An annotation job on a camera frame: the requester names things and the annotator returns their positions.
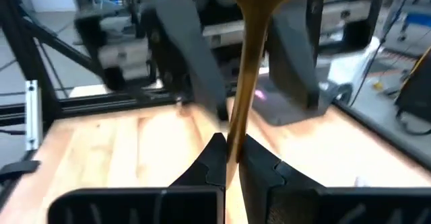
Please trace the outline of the white metal bracket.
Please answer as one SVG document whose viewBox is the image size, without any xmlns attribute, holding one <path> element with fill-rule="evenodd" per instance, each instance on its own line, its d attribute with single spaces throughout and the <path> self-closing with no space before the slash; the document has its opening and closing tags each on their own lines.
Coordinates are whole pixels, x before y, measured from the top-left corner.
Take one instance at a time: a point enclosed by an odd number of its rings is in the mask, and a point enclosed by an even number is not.
<svg viewBox="0 0 431 224">
<path fill-rule="evenodd" d="M 43 136 L 42 102 L 37 80 L 26 81 L 26 151 L 37 150 Z"/>
</svg>

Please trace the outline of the black equipment case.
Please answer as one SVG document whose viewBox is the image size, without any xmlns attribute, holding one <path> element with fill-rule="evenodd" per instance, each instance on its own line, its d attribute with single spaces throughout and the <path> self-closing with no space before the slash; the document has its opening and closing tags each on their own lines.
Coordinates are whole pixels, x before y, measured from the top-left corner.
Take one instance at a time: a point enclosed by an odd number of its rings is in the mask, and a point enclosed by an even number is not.
<svg viewBox="0 0 431 224">
<path fill-rule="evenodd" d="M 431 122 L 431 57 L 417 62 L 395 103 L 402 112 Z"/>
</svg>

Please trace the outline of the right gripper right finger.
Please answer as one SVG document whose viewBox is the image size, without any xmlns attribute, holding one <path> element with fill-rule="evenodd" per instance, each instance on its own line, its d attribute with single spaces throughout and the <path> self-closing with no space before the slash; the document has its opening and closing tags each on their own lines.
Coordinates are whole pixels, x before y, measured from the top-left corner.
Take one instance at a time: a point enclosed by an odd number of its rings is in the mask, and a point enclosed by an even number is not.
<svg viewBox="0 0 431 224">
<path fill-rule="evenodd" d="M 431 188 L 325 187 L 250 136 L 239 176 L 248 224 L 431 224 Z"/>
</svg>

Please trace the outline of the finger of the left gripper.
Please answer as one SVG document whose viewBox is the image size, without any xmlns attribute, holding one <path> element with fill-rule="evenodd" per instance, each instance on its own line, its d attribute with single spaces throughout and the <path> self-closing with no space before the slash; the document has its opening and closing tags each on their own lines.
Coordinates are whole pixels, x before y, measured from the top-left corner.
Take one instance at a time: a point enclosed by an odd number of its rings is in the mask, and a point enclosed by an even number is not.
<svg viewBox="0 0 431 224">
<path fill-rule="evenodd" d="M 268 30 L 269 77 L 286 97 L 310 110 L 320 88 L 306 26 L 307 0 L 288 0 L 272 15 Z"/>
<path fill-rule="evenodd" d="M 218 120 L 228 119 L 226 88 L 193 0 L 155 3 L 154 58 L 164 87 L 176 94 L 193 93 Z"/>
</svg>

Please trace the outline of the grey translucent plastic bin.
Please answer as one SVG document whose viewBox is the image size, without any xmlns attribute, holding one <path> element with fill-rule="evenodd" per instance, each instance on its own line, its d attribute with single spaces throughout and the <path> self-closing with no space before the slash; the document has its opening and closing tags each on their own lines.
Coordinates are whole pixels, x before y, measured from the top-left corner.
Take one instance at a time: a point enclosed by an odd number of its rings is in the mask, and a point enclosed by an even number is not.
<svg viewBox="0 0 431 224">
<path fill-rule="evenodd" d="M 284 96 L 268 77 L 258 79 L 257 88 L 267 94 L 267 100 L 261 101 L 254 98 L 253 110 L 272 126 L 285 126 L 296 122 L 316 118 L 326 113 L 332 102 L 340 100 L 348 103 L 352 96 L 350 84 L 338 85 L 333 81 L 319 83 L 321 95 L 318 108 L 305 109 L 292 98 Z"/>
</svg>

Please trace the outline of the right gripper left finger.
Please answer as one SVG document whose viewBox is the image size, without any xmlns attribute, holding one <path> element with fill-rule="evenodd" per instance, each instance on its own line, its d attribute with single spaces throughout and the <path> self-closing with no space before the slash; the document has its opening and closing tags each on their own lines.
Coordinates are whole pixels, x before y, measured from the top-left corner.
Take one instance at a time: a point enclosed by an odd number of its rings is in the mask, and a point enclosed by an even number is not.
<svg viewBox="0 0 431 224">
<path fill-rule="evenodd" d="M 55 199 L 47 224 L 225 224 L 226 140 L 216 133 L 171 185 L 80 188 Z"/>
</svg>

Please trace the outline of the gold spoon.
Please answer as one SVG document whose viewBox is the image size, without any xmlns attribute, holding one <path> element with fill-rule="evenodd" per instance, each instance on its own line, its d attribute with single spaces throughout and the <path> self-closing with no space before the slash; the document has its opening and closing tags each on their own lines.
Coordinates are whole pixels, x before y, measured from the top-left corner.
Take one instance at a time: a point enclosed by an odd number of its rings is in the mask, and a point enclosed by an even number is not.
<svg viewBox="0 0 431 224">
<path fill-rule="evenodd" d="M 244 42 L 240 60 L 236 96 L 227 134 L 226 214 L 227 224 L 246 224 L 246 211 L 240 195 L 238 177 L 240 151 L 246 137 L 248 112 L 254 98 L 255 86 L 272 13 L 285 0 L 235 0 L 244 18 Z"/>
</svg>

